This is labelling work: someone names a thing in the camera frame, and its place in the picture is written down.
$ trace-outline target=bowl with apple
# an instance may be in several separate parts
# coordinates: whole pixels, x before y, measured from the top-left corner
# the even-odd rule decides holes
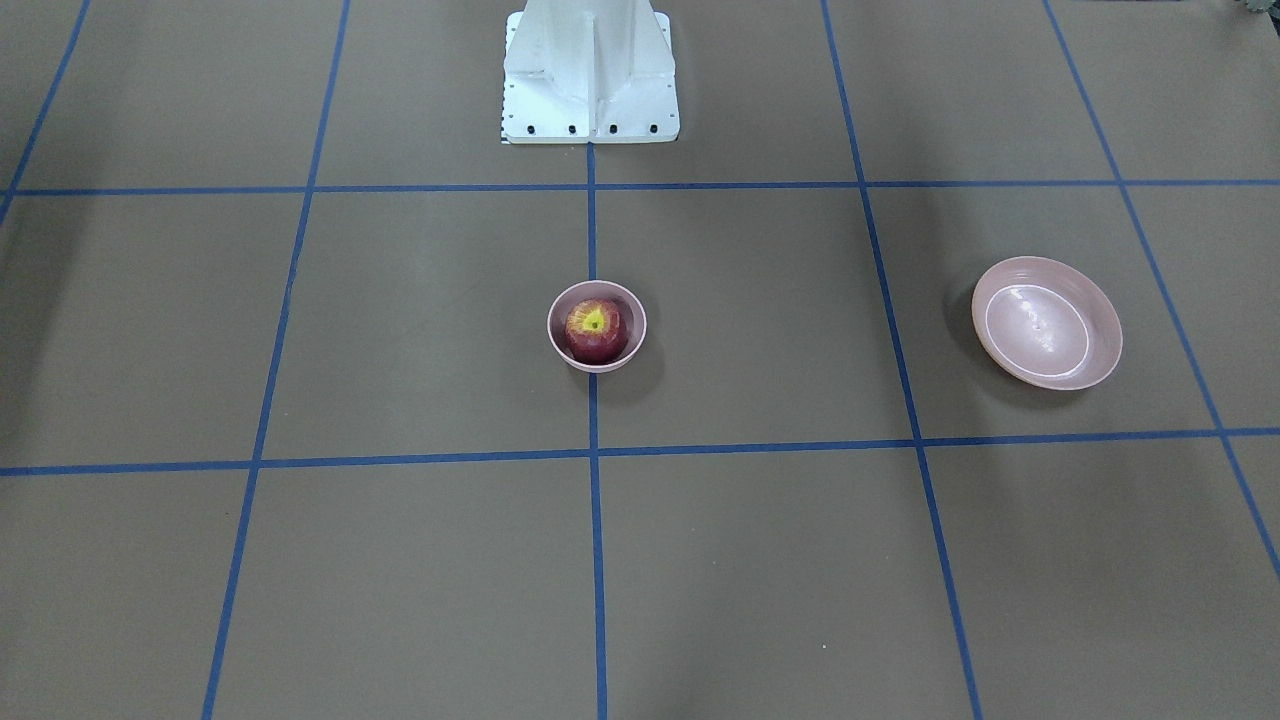
[[[608,373],[626,365],[644,342],[648,319],[634,292],[609,281],[570,286],[547,313],[547,337],[570,366]]]

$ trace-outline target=apple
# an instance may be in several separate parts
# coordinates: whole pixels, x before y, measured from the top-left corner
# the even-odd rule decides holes
[[[579,363],[604,365],[617,360],[627,346],[627,324],[618,304],[604,297],[579,302],[564,319],[564,340]]]

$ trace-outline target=white metal bracket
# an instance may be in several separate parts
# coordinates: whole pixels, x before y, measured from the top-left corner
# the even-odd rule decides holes
[[[529,0],[507,19],[502,140],[669,142],[671,19],[649,0]]]

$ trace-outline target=bowl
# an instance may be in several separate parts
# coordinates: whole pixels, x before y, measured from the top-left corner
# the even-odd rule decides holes
[[[564,340],[564,320],[568,318],[570,310],[579,302],[594,297],[617,302],[618,311],[622,314],[622,322],[627,325],[627,345],[622,348],[622,355],[618,355],[617,360],[604,365],[579,363],[570,354],[568,342]],[[640,350],[646,329],[648,318],[644,314],[644,305],[640,304],[640,299],[630,290],[609,281],[584,281],[570,286],[564,288],[564,292],[559,293],[556,302],[552,302],[552,309],[547,311],[547,337],[550,338],[552,347],[556,348],[556,352],[570,366],[585,373],[608,373],[630,363],[635,357],[636,351]]]
[[[1048,389],[1084,389],[1120,363],[1124,334],[1106,293],[1048,258],[1001,260],[973,291],[973,324],[991,357]]]

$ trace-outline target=grid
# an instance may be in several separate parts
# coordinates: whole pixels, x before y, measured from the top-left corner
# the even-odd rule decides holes
[[[247,459],[227,459],[218,461],[192,461],[192,462],[129,462],[129,464],[84,464],[84,465],[41,465],[41,466],[10,466],[0,468],[0,478],[20,477],[56,477],[56,475],[82,475],[82,474],[123,474],[123,473],[175,473],[175,471],[211,471],[234,470],[247,473],[243,505],[241,509],[236,544],[232,552],[230,569],[228,573],[225,597],[219,620],[216,644],[214,648],[212,665],[209,673],[209,685],[204,705],[204,717],[214,717],[215,702],[218,698],[219,676],[227,643],[227,635],[233,623],[233,609],[237,594],[237,582],[239,578],[241,561],[244,553],[246,537],[248,533],[255,492],[259,473],[264,469],[292,469],[292,468],[340,468],[340,466],[372,466],[372,465],[411,465],[411,464],[451,464],[451,462],[524,462],[554,459],[585,459],[590,465],[590,501],[591,501],[591,528],[593,528],[593,557],[594,557],[594,583],[595,583],[595,667],[596,667],[596,702],[598,714],[603,720],[608,716],[608,676],[605,662],[605,587],[607,568],[604,566],[603,551],[603,518],[600,497],[600,459],[602,457],[628,457],[628,456],[663,456],[663,455],[719,455],[719,454],[777,454],[777,452],[824,452],[824,451],[859,451],[859,450],[884,450],[905,448],[914,450],[919,466],[920,480],[928,503],[929,518],[937,548],[940,571],[946,587],[947,601],[951,611],[951,620],[955,639],[963,664],[965,684],[969,694],[972,714],[975,719],[983,716],[982,701],[979,696],[979,680],[974,675],[969,650],[965,637],[965,624],[961,612],[961,600],[952,579],[951,562],[947,552],[946,534],[938,503],[934,496],[933,480],[929,470],[931,448],[963,447],[984,445],[1038,445],[1038,443],[1106,443],[1106,442],[1140,442],[1157,439],[1187,439],[1187,438],[1213,438],[1221,445],[1222,452],[1231,473],[1239,486],[1240,495],[1248,506],[1253,523],[1257,528],[1258,541],[1270,557],[1276,578],[1280,579],[1280,556],[1277,556],[1275,543],[1266,527],[1262,514],[1254,501],[1248,478],[1236,459],[1233,439],[1244,437],[1280,437],[1280,427],[1231,427],[1224,423],[1215,404],[1210,384],[1206,380],[1201,365],[1197,360],[1192,341],[1183,327],[1175,300],[1165,283],[1158,259],[1148,242],[1147,233],[1139,213],[1130,197],[1130,187],[1276,187],[1280,178],[1128,178],[1125,177],[1112,154],[1103,124],[1094,111],[1087,83],[1082,77],[1071,54],[1068,38],[1059,23],[1057,15],[1050,0],[1042,0],[1046,22],[1052,27],[1056,40],[1062,51],[1062,59],[1070,69],[1070,74],[1079,91],[1092,127],[1097,135],[1097,141],[1110,165],[1112,177],[1097,179],[974,179],[974,181],[873,181],[868,179],[863,168],[863,156],[859,147],[855,118],[858,117],[856,97],[850,97],[840,61],[840,47],[833,29],[828,0],[819,0],[824,19],[824,31],[828,42],[832,68],[836,78],[840,105],[844,111],[844,122],[849,135],[849,150],[852,156],[856,181],[782,181],[782,182],[654,182],[654,183],[605,183],[596,181],[595,147],[586,147],[586,167],[584,183],[527,183],[527,184],[321,184],[317,182],[320,160],[325,145],[325,132],[329,111],[338,79],[338,70],[342,63],[343,44],[347,23],[351,13],[351,0],[343,0],[342,14],[337,26],[335,41],[333,45],[332,61],[329,67],[328,83],[324,101],[317,119],[314,150],[311,154],[310,170],[306,184],[301,186],[244,186],[244,187],[86,187],[86,188],[23,188],[22,179],[37,145],[41,128],[52,106],[59,85],[67,72],[68,64],[74,54],[81,29],[84,24],[90,9],[90,0],[83,0],[70,32],[65,51],[58,65],[52,83],[45,96],[35,126],[24,146],[17,169],[4,192],[0,204],[0,223],[4,222],[10,205],[17,197],[47,197],[47,196],[157,196],[157,195],[293,195],[302,199],[302,209],[297,222],[297,232],[293,243],[288,278],[283,288],[279,322],[275,331],[274,347],[271,352],[270,369],[265,379],[261,413],[257,423],[252,455]],[[1165,307],[1169,313],[1185,360],[1189,364],[1204,406],[1212,419],[1211,428],[1188,430],[1138,430],[1138,432],[1097,432],[1097,433],[1056,433],[1056,434],[993,434],[974,437],[929,437],[920,429],[916,414],[915,400],[906,357],[902,350],[902,340],[899,333],[899,322],[895,314],[893,293],[890,287],[890,277],[886,272],[877,232],[874,205],[870,191],[877,188],[950,188],[950,187],[1107,187],[1115,188],[1128,211],[1133,224],[1135,240],[1140,245],[1151,269],[1152,279],[1158,287]],[[824,442],[777,442],[777,443],[721,443],[721,445],[664,445],[664,446],[602,446],[599,433],[599,388],[598,379],[591,375],[589,379],[589,443],[586,447],[545,448],[530,451],[497,451],[497,452],[452,452],[452,454],[420,454],[420,455],[374,455],[374,456],[332,456],[332,457],[265,457],[264,448],[270,427],[273,398],[275,395],[276,378],[280,369],[280,360],[287,342],[291,300],[294,281],[298,273],[298,263],[305,251],[307,237],[307,224],[311,213],[312,199],[316,193],[426,193],[426,192],[571,192],[585,193],[586,196],[586,266],[588,277],[596,277],[596,199],[599,192],[645,192],[658,190],[680,191],[717,191],[717,190],[813,190],[813,188],[845,188],[856,190],[864,209],[867,231],[872,243],[872,255],[876,263],[879,291],[883,302],[884,322],[893,346],[893,356],[897,365],[897,374],[901,383],[901,395],[905,413],[910,424],[910,437],[884,438],[884,439],[859,439],[859,441],[824,441]]]

